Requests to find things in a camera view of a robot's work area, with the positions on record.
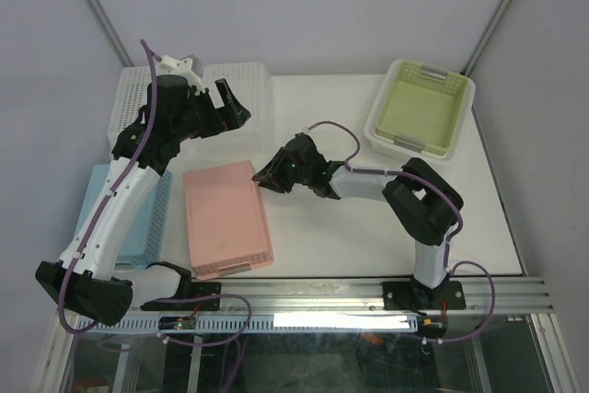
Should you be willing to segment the pink perforated basket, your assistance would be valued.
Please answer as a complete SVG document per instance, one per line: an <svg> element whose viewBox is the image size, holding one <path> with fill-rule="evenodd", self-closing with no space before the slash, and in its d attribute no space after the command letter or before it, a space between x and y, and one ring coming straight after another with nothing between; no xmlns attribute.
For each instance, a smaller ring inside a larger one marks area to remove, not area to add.
<svg viewBox="0 0 589 393"><path fill-rule="evenodd" d="M199 280L273 264L270 229L253 175L249 160L184 174L188 249Z"/></svg>

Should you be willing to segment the light blue perforated basket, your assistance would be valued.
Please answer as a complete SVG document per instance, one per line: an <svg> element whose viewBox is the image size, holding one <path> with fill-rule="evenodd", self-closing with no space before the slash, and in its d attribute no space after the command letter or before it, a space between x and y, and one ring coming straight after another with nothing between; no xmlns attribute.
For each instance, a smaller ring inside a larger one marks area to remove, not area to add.
<svg viewBox="0 0 589 393"><path fill-rule="evenodd" d="M82 224L91 213L109 170L107 164L93 167L75 226L75 237L82 234ZM172 181L172 174L166 171L144 200L123 241L116 260L117 270L141 270L160 261Z"/></svg>

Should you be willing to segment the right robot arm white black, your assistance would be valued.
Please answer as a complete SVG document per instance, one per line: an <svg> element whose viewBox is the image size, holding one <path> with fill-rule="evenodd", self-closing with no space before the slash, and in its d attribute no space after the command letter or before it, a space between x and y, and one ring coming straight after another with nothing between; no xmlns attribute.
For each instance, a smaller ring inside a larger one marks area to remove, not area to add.
<svg viewBox="0 0 589 393"><path fill-rule="evenodd" d="M252 181L276 193L302 185L319 198L387 203L415 244L408 292L392 298L399 307L419 314L443 299L450 277L450 242L464 226L464 201L424 160L413 157L397 171L355 168L327 160L309 135L298 133Z"/></svg>

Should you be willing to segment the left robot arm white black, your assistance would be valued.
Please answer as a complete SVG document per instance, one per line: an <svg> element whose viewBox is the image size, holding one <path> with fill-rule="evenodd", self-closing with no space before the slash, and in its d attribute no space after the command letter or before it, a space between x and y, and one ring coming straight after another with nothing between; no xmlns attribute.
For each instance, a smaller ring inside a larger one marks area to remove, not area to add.
<svg viewBox="0 0 589 393"><path fill-rule="evenodd" d="M132 307L165 303L179 309L194 299L189 270L165 261L116 273L116 261L134 218L160 181L181 144L245 125L250 112L223 78L215 81L223 101L216 107L207 89L181 75L158 75L147 102L119 133L109 174L90 214L60 258L42 261L35 278L58 306L113 326Z"/></svg>

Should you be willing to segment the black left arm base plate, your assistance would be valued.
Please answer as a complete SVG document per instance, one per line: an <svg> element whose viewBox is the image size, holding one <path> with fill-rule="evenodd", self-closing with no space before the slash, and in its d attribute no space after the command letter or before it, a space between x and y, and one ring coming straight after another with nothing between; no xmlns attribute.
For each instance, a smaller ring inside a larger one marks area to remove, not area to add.
<svg viewBox="0 0 589 393"><path fill-rule="evenodd" d="M179 299L202 298L206 296L219 295L221 293L222 284L217 282L192 282L191 288L186 295L174 295L174 303L163 303L158 301L151 301L140 306L142 311L184 311L192 312L196 307L200 312L217 312L220 309L220 300L207 299L199 302L179 302Z"/></svg>

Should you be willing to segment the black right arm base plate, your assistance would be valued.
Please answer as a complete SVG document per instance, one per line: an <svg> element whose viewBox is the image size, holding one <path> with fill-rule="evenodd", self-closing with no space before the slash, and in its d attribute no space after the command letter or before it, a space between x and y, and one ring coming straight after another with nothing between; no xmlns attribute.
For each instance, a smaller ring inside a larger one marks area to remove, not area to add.
<svg viewBox="0 0 589 393"><path fill-rule="evenodd" d="M382 283L384 309L409 310L415 313L429 310L465 310L467 308L463 286L458 281L442 283L435 289L407 281Z"/></svg>

